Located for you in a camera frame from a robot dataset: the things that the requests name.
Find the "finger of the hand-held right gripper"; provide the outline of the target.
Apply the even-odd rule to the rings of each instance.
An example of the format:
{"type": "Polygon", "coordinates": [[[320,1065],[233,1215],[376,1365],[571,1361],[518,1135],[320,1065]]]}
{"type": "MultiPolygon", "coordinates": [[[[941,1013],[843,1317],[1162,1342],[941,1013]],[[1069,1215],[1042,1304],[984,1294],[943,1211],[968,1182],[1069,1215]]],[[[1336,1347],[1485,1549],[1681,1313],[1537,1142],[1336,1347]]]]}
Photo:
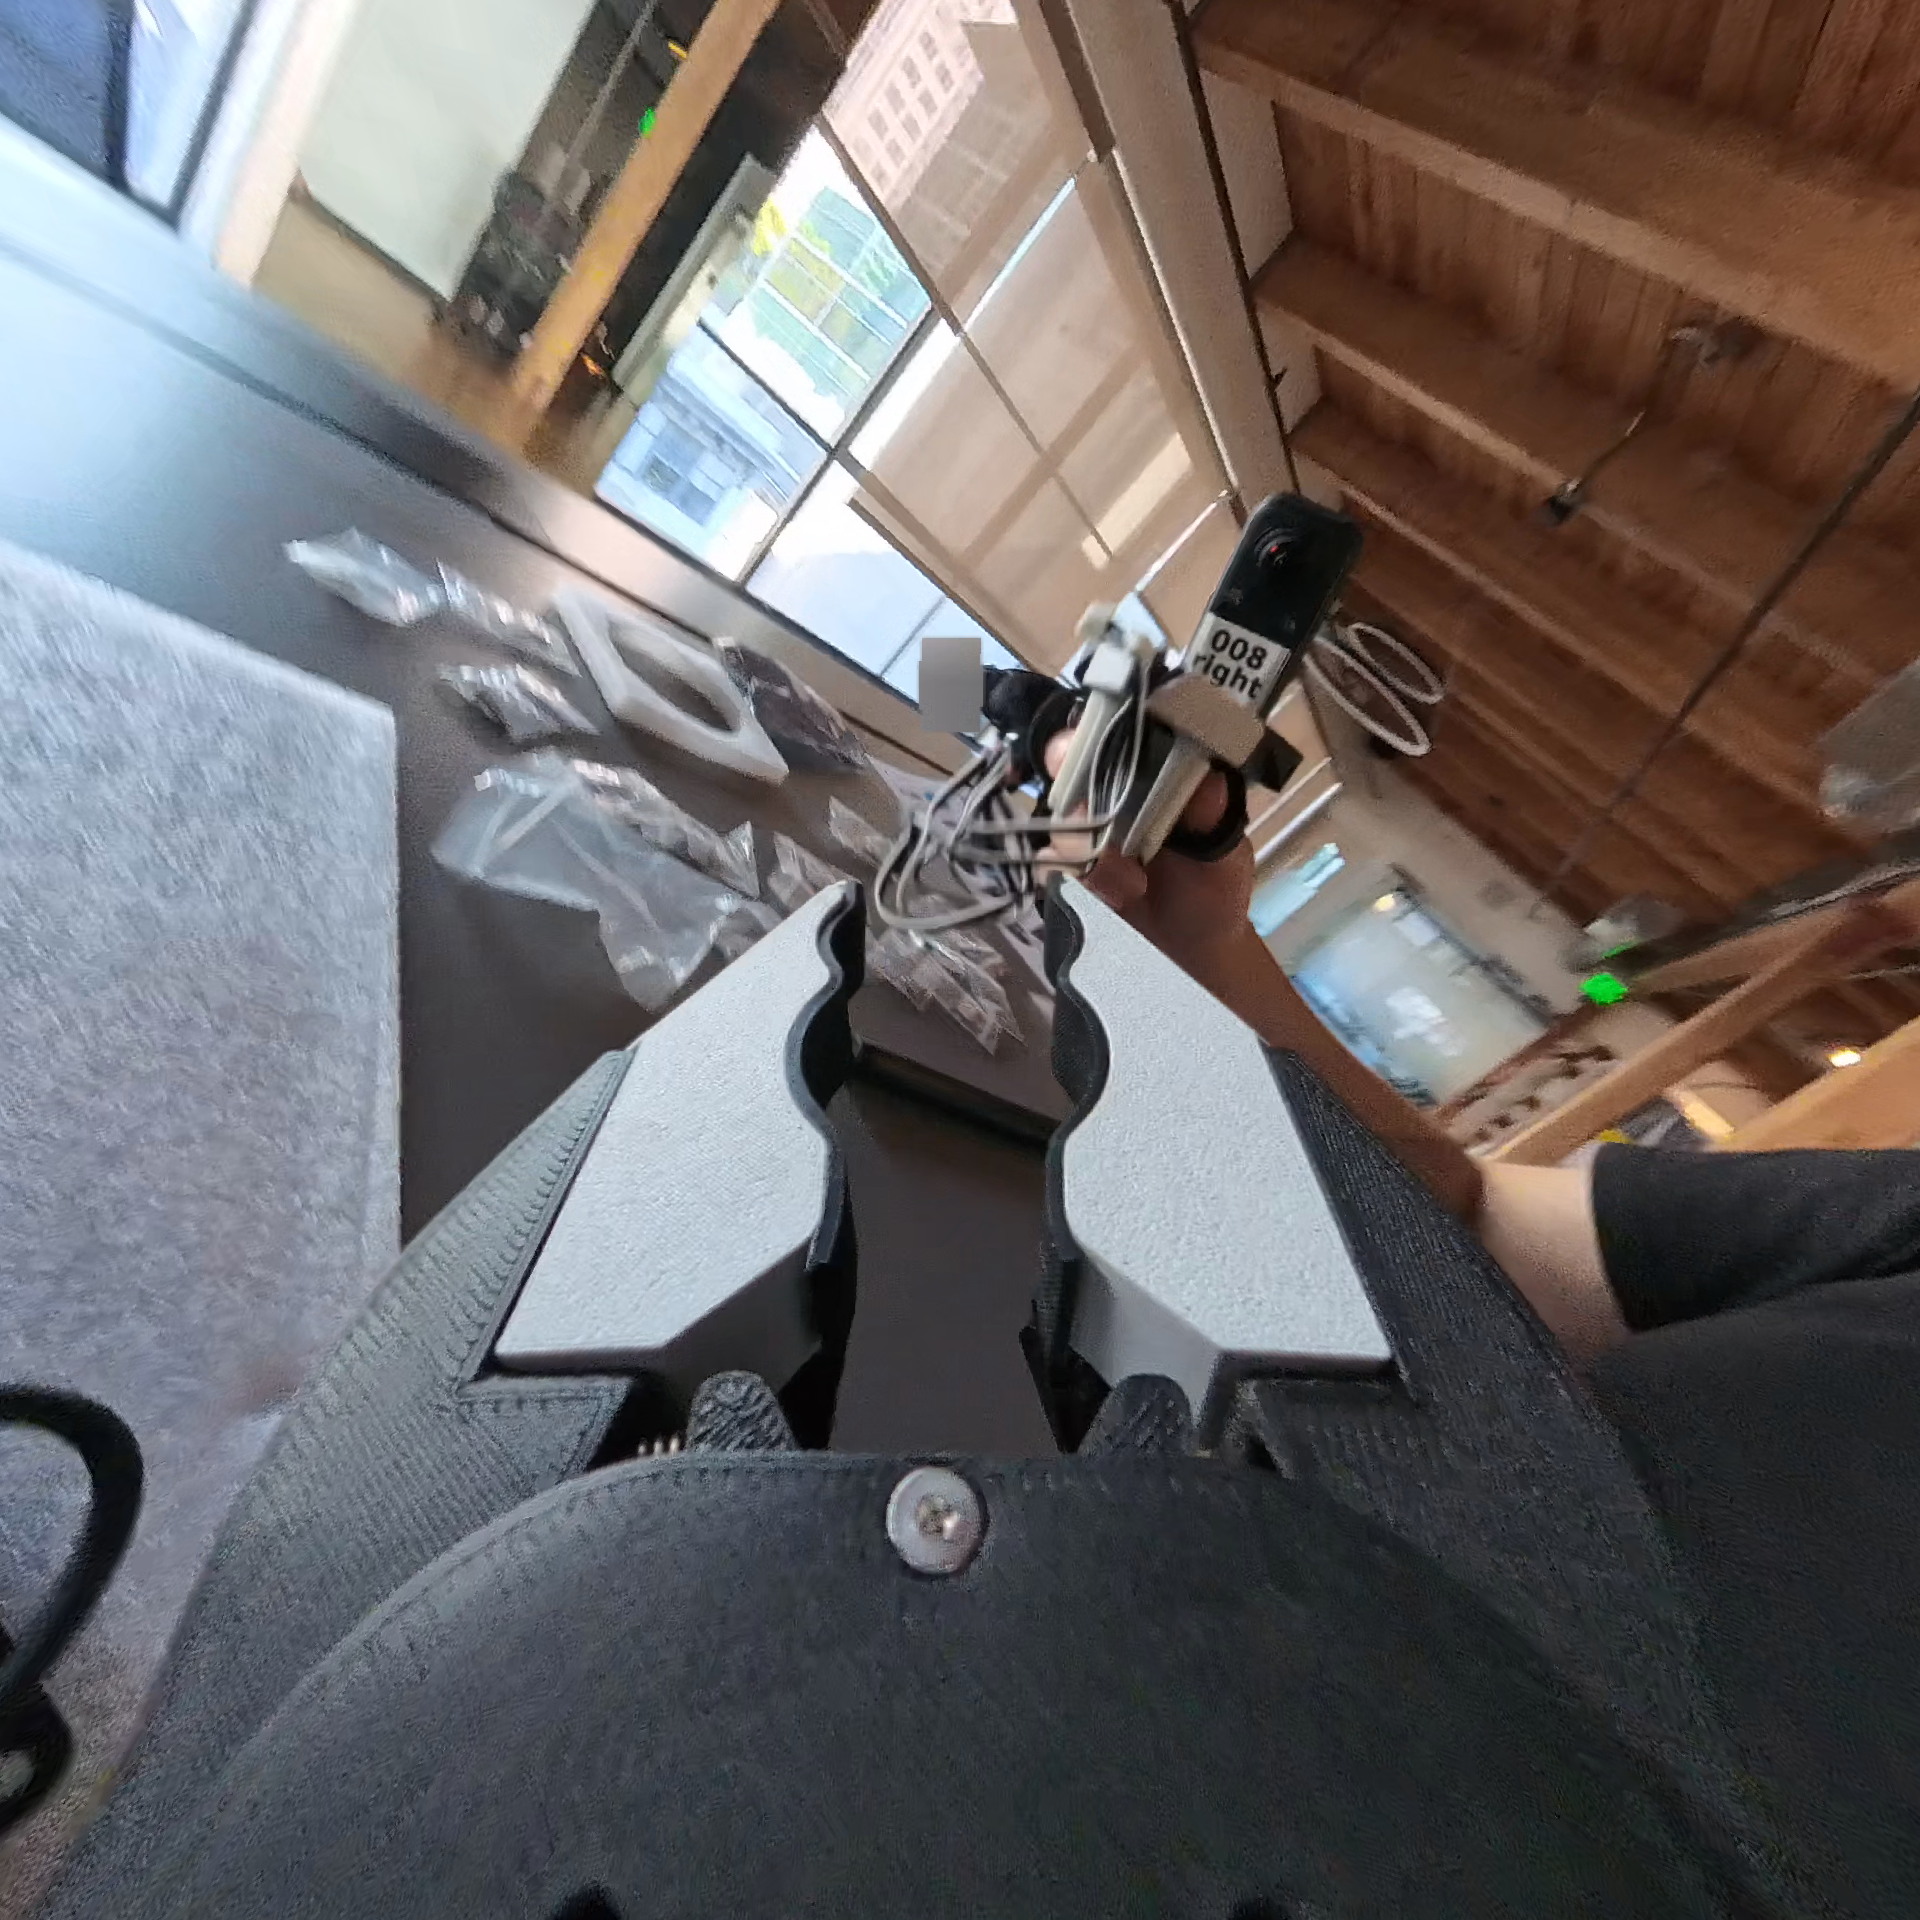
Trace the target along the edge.
{"type": "Polygon", "coordinates": [[[1077,721],[1048,745],[1050,856],[1098,856],[1136,792],[1147,695],[1089,693],[1077,721]]]}
{"type": "Polygon", "coordinates": [[[1093,603],[1077,622],[1077,686],[1086,693],[1133,693],[1163,653],[1163,625],[1136,599],[1093,603]]]}

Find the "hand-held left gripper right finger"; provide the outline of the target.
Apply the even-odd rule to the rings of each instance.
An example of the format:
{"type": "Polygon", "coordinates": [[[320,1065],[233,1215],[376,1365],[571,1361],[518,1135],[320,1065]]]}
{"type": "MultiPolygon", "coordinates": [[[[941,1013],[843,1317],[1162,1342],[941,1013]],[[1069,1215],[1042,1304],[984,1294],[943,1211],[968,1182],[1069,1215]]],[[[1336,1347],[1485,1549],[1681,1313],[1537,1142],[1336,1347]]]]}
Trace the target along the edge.
{"type": "Polygon", "coordinates": [[[1269,1375],[1394,1365],[1329,1189],[1257,1031],[1081,879],[1048,891],[1051,1068],[1041,1392],[1093,1419],[1136,1375],[1193,1419],[1269,1375]]]}

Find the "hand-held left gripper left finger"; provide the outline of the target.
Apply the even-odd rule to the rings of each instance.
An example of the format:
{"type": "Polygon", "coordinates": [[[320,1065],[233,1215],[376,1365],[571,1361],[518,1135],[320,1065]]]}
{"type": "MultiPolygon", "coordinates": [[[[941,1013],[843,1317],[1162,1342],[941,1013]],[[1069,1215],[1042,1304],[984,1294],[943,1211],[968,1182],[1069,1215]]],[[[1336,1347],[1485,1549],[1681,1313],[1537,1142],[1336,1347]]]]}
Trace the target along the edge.
{"type": "Polygon", "coordinates": [[[830,1103],[866,919],[840,879],[631,1049],[495,1359],[512,1373],[799,1373],[854,1313],[830,1103]]]}

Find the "clear bag of cables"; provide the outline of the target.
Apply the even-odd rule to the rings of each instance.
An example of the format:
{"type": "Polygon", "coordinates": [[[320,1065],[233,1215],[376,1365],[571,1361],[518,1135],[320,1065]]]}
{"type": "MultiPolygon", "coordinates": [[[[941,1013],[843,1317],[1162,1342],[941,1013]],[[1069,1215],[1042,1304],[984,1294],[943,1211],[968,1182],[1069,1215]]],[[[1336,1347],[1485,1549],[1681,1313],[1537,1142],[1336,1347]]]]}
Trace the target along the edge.
{"type": "Polygon", "coordinates": [[[433,856],[458,879],[595,917],[623,990],[658,1015],[761,919],[753,827],[721,832],[645,775],[528,752],[478,775],[433,856]]]}

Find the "person's right forearm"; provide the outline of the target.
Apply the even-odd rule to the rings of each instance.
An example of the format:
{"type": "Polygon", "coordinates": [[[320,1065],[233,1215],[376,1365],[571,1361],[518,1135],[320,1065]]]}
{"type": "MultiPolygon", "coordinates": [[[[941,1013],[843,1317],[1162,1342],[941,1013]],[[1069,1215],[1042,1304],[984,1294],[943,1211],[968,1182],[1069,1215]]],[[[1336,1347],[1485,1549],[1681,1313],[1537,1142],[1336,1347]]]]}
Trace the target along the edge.
{"type": "Polygon", "coordinates": [[[1601,1257],[1590,1168],[1477,1161],[1329,1032],[1248,923],[1207,936],[1186,967],[1264,1043],[1304,1059],[1472,1229],[1568,1356],[1594,1359],[1625,1339],[1625,1313],[1601,1257]]]}

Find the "dark grey desk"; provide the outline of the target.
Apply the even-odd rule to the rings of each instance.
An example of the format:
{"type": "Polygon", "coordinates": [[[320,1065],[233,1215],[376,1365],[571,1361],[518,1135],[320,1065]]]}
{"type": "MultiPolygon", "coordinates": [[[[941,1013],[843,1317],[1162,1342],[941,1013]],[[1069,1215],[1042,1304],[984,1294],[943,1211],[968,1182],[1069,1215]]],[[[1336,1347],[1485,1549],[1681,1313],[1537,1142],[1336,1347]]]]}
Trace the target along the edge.
{"type": "MultiPolygon", "coordinates": [[[[587,1065],[633,1040],[642,1015],[618,988],[587,913],[456,879],[433,856],[453,801],[493,756],[485,729],[437,680],[458,639],[382,630],[285,561],[302,577],[299,637],[317,614],[346,623],[346,646],[328,646],[320,663],[176,612],[393,711],[400,1174],[402,1227],[414,1231],[587,1065]]],[[[1050,1023],[1019,991],[1018,967],[1005,982],[1023,1040],[997,1053],[877,979],[851,1004],[854,1032],[1063,1116],[1050,1023]]],[[[858,1078],[834,1100],[832,1129],[849,1157],[858,1229],[858,1309],[834,1444],[902,1455],[1055,1453],[1019,1347],[1041,1276],[1042,1150],[858,1078]]]]}

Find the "dark office desk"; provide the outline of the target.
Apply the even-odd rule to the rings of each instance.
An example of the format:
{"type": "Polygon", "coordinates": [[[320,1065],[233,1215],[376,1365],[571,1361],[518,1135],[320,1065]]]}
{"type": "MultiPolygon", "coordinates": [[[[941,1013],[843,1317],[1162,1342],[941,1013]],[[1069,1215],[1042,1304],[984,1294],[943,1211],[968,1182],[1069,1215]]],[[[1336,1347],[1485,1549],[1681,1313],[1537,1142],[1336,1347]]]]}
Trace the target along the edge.
{"type": "Polygon", "coordinates": [[[5,539],[306,664],[282,549],[360,529],[523,607],[565,588],[722,633],[841,713],[918,736],[904,695],[613,511],[506,460],[5,128],[5,539]]]}

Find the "pile of clear screw bags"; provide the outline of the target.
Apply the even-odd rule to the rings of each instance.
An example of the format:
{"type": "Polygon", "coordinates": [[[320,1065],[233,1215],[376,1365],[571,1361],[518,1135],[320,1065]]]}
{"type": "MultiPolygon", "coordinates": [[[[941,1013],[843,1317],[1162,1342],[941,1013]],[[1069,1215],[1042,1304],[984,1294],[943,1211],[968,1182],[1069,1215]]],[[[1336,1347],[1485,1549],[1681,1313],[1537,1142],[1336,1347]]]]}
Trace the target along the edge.
{"type": "MultiPolygon", "coordinates": [[[[869,875],[909,825],[906,805],[891,801],[887,825],[843,800],[829,801],[829,833],[869,875]]],[[[854,881],[854,872],[824,855],[805,851],[789,833],[776,833],[776,863],[760,875],[753,825],[731,832],[697,830],[685,833],[682,856],[721,881],[737,897],[715,927],[715,948],[725,960],[744,956],[774,926],[799,911],[816,893],[854,881]]],[[[962,927],[915,932],[887,920],[869,926],[866,979],[904,995],[918,1008],[941,1009],[989,1053],[1019,1045],[1010,995],[1002,980],[1002,957],[984,936],[962,927]]]]}

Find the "black screwdriver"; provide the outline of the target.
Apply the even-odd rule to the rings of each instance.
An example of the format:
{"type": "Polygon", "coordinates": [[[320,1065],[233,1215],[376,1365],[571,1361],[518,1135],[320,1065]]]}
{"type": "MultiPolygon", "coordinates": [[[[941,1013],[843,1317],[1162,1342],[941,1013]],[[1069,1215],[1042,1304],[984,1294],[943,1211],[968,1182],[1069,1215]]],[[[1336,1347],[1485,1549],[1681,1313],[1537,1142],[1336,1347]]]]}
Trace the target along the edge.
{"type": "Polygon", "coordinates": [[[1056,1111],[977,1088],[952,1071],[865,1040],[855,1040],[854,1075],[858,1081],[941,1113],[950,1121],[962,1121],[1032,1150],[1042,1150],[1063,1127],[1056,1111]]]}

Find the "dark shiny plastic bag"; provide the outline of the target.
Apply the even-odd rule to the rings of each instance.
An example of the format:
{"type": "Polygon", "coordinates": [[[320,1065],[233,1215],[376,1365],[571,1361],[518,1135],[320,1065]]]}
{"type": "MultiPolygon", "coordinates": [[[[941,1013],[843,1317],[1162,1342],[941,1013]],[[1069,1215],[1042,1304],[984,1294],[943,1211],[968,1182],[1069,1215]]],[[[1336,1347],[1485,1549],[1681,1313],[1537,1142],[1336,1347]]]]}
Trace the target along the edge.
{"type": "Polygon", "coordinates": [[[873,767],[849,719],[779,661],[735,637],[715,639],[713,651],[791,769],[840,777],[873,767]]]}

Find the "small clear screw bag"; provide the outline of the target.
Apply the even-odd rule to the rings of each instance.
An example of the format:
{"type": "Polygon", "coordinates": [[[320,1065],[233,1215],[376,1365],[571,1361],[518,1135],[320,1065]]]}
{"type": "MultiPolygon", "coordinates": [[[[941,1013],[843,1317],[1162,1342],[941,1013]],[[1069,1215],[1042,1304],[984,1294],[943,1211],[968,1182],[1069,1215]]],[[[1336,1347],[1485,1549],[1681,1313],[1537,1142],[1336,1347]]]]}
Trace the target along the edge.
{"type": "Polygon", "coordinates": [[[554,614],[523,607],[446,561],[437,565],[437,573],[443,614],[461,628],[563,673],[581,672],[565,628],[554,614]]]}
{"type": "Polygon", "coordinates": [[[446,611],[435,573],[360,529],[295,539],[282,556],[313,584],[386,628],[414,628],[446,611]]]}
{"type": "Polygon", "coordinates": [[[597,733],[595,719],[554,679],[523,663],[451,663],[437,680],[518,748],[597,733]]]}

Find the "white foam sheet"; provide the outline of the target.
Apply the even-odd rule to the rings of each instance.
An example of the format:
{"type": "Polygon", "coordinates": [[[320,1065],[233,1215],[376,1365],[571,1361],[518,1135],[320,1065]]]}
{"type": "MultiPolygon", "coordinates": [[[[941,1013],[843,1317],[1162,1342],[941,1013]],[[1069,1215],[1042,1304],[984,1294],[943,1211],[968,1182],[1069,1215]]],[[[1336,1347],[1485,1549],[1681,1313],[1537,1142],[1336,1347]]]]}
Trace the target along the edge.
{"type": "Polygon", "coordinates": [[[400,1246],[390,707],[24,545],[2,565],[5,1380],[134,1430],[129,1556],[5,1839],[30,1915],[306,1373],[400,1246]]]}

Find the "person's dark clothing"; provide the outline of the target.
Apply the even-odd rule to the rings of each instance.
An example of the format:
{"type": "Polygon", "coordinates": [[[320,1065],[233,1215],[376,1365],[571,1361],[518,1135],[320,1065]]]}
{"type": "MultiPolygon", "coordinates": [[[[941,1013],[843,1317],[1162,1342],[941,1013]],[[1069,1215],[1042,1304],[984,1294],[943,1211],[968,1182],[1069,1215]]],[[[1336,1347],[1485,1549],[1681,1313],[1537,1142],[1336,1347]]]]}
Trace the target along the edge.
{"type": "Polygon", "coordinates": [[[1591,1369],[1826,1912],[1918,1915],[1915,1151],[1606,1145],[1591,1369]]]}

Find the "white foam frame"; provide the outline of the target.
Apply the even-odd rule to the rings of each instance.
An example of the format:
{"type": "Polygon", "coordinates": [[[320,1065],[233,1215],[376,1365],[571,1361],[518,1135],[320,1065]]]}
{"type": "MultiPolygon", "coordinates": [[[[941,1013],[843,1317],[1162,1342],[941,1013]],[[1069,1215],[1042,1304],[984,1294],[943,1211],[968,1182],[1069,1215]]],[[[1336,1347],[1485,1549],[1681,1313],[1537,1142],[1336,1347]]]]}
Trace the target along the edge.
{"type": "Polygon", "coordinates": [[[706,639],[577,590],[558,591],[552,611],[627,729],[730,777],[767,787],[789,780],[749,693],[706,639]]]}

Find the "black frame chair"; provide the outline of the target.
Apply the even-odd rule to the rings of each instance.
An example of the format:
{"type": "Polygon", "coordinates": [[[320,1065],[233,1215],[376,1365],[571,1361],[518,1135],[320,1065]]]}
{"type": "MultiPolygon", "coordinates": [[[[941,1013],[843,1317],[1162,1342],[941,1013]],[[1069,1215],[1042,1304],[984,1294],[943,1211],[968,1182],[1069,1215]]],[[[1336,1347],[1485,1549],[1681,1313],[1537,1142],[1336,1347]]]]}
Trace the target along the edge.
{"type": "Polygon", "coordinates": [[[174,223],[255,3],[5,3],[2,113],[174,223]]]}

